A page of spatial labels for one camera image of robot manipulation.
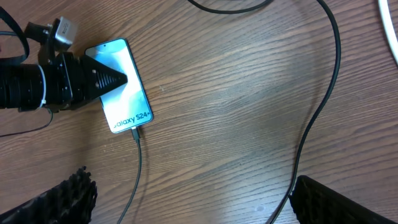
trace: charging cable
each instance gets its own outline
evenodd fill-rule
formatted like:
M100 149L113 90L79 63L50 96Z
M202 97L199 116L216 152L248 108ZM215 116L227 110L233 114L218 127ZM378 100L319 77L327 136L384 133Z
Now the charging cable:
M130 199L129 199L127 205L126 205L126 208L124 208L122 214L120 215L120 218L118 220L118 224L120 224L122 222L127 210L129 210L129 207L130 207L131 202L132 202L132 200L134 198L134 195L136 194L137 187L138 187L138 182L139 182L139 177L141 175L142 155L141 155L141 144L139 142L140 137L139 137L138 127L132 128L131 129L131 133L132 133L132 138L134 138L134 140L136 141L137 148L138 148L138 173L137 173L136 184L134 184L134 188L132 190L132 193L131 193Z

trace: smartphone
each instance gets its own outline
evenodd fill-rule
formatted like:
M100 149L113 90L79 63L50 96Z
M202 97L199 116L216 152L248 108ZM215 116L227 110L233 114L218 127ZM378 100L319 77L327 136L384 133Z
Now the smartphone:
M111 131L119 133L152 121L152 110L127 40L111 40L86 49L85 54L127 75L126 84L101 96Z

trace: wooden table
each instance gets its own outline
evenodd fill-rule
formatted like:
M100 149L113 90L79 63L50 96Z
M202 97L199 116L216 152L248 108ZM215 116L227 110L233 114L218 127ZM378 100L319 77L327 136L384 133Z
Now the wooden table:
M222 9L258 2L202 1ZM398 222L398 69L377 1L326 2L340 27L343 60L299 175ZM398 24L398 1L389 2ZM184 0L0 5L22 28L60 16L75 21L70 50L77 55L117 37L129 41L155 119L142 129L141 181L123 223L267 220L287 189L299 137L333 70L330 21L315 0L274 1L232 16ZM17 39L0 40L2 57L22 52ZM26 62L34 63L39 45L29 43ZM48 118L45 110L1 110L0 134ZM110 132L99 102L0 143L0 213L86 165L99 192L92 223L116 223L136 178L137 149L130 132ZM277 222L297 223L289 204Z

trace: blue smartphone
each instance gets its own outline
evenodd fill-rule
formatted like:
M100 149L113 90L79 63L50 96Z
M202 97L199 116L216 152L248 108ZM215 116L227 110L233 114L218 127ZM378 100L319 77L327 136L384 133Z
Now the blue smartphone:
M96 61L127 75L127 83L101 96L109 128L119 133L152 121L153 115L128 42L116 39L86 49Z

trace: white band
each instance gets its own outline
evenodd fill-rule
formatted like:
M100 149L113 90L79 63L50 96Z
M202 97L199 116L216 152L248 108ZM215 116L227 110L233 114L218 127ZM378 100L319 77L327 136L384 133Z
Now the white band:
M40 65L37 65L37 66L39 66L39 69L42 72L42 78L43 78L43 99L40 102L40 106L37 108L39 110L45 104L45 94L46 94L46 90L47 90L47 85L45 84L45 75L44 75L43 68Z
M394 31L394 26L392 25L392 19L390 16L387 0L379 0L379 8L381 20L383 21L384 30L386 32L388 43L390 44L391 52L398 64L398 41L396 32Z

